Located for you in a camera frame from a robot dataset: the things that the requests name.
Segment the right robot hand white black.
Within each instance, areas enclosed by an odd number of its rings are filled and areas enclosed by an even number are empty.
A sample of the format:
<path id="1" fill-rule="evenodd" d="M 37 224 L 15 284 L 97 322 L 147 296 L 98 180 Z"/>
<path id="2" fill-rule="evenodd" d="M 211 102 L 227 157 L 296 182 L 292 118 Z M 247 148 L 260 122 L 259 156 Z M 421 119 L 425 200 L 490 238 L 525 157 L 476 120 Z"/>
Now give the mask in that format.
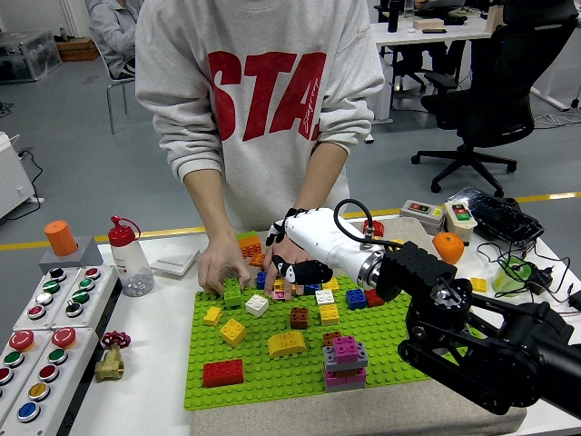
<path id="1" fill-rule="evenodd" d="M 288 282 L 314 284 L 328 281 L 335 268 L 341 268 L 357 285 L 374 288 L 385 249 L 372 238 L 372 231 L 360 232 L 331 209 L 318 208 L 295 213 L 274 223 L 268 233 L 268 246 L 288 237 L 313 259 L 291 263 L 280 255 L 272 260 Z"/>

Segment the person's left hand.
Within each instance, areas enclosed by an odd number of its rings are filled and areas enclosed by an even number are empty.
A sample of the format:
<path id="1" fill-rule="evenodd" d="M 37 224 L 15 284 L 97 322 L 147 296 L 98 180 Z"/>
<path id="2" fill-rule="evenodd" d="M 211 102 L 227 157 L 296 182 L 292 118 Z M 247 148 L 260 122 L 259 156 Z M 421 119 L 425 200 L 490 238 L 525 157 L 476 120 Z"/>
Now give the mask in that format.
<path id="1" fill-rule="evenodd" d="M 264 284 L 264 293 L 271 296 L 275 279 L 278 275 L 276 265 L 272 261 L 272 256 L 278 255 L 287 263 L 302 263 L 308 261 L 310 256 L 285 236 L 280 243 L 269 246 L 263 261 L 263 270 L 267 273 Z"/>

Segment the person's right hand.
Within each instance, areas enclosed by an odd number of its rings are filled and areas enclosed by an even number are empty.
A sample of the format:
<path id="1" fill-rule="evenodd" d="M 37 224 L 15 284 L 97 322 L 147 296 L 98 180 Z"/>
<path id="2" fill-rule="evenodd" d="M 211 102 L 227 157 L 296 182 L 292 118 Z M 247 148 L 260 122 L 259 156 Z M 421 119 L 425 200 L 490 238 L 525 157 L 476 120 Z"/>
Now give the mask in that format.
<path id="1" fill-rule="evenodd" d="M 235 232 L 222 230 L 208 234 L 208 247 L 198 263 L 199 285 L 214 294 L 223 294 L 222 273 L 234 272 L 243 289 L 251 279 L 247 263 L 242 257 Z"/>

